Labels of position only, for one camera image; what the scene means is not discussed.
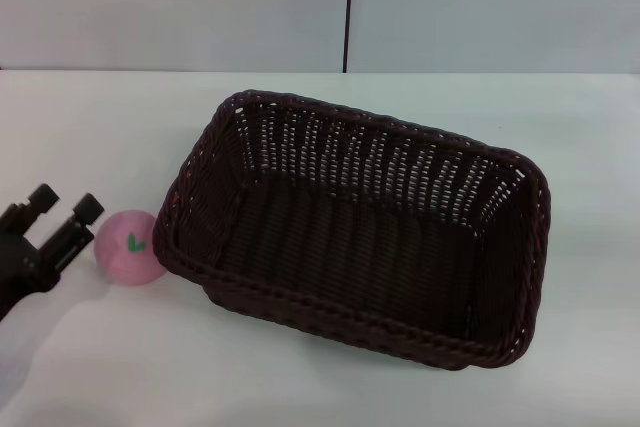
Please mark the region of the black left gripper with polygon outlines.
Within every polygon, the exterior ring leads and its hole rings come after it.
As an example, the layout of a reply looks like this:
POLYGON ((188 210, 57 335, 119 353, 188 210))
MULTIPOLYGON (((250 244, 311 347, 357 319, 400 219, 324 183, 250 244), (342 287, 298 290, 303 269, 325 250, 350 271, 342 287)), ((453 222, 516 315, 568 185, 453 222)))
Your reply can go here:
POLYGON ((24 234, 59 200, 48 184, 39 185, 26 203, 12 203, 1 214, 1 319, 25 297, 52 290, 61 272, 93 241, 89 227, 104 207, 86 193, 72 215, 41 245, 24 234))

